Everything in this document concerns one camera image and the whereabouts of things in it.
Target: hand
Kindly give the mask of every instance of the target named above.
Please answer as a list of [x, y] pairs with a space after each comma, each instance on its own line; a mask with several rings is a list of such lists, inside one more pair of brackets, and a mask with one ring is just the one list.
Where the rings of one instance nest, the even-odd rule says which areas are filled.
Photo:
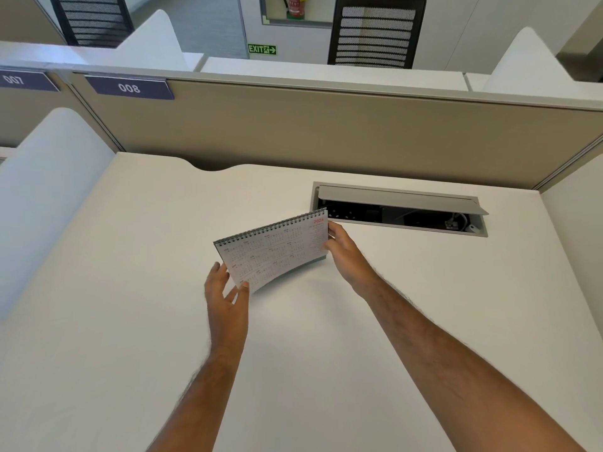
[[333, 254], [337, 270], [358, 295], [364, 296], [368, 288], [381, 281], [340, 224], [329, 220], [329, 239], [323, 248]]
[[226, 265], [214, 264], [205, 281], [205, 300], [214, 356], [240, 358], [247, 338], [249, 313], [249, 283], [222, 294], [230, 273]]

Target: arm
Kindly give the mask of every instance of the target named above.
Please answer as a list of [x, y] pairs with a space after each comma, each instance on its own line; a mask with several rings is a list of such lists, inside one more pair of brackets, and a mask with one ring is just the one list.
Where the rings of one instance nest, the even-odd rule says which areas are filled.
[[240, 290], [235, 287], [224, 298], [229, 277], [226, 266], [217, 262], [207, 276], [209, 357], [147, 452], [211, 452], [214, 448], [247, 338], [249, 285], [244, 282]]
[[335, 265], [372, 309], [451, 443], [466, 451], [582, 451], [538, 404], [421, 314], [374, 272], [341, 225], [329, 222]]

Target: gray carpet floor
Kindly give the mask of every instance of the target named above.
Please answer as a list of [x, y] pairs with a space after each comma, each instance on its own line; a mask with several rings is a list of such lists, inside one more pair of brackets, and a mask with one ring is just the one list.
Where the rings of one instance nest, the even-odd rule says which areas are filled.
[[150, 0], [131, 14], [134, 26], [158, 9], [170, 16], [183, 52], [247, 58], [238, 0]]

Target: office chair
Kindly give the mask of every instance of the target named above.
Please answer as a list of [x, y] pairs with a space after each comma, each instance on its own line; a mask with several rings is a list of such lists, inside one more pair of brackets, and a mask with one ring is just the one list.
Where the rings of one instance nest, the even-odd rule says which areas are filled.
[[117, 47], [134, 25], [124, 0], [50, 0], [70, 46]]
[[329, 65], [412, 68], [427, 0], [337, 0]]

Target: calendar page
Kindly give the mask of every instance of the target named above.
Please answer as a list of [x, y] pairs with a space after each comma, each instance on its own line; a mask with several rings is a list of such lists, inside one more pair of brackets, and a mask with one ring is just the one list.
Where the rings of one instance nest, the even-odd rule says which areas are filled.
[[327, 209], [256, 228], [214, 242], [237, 286], [251, 292], [278, 276], [324, 257], [329, 237]]

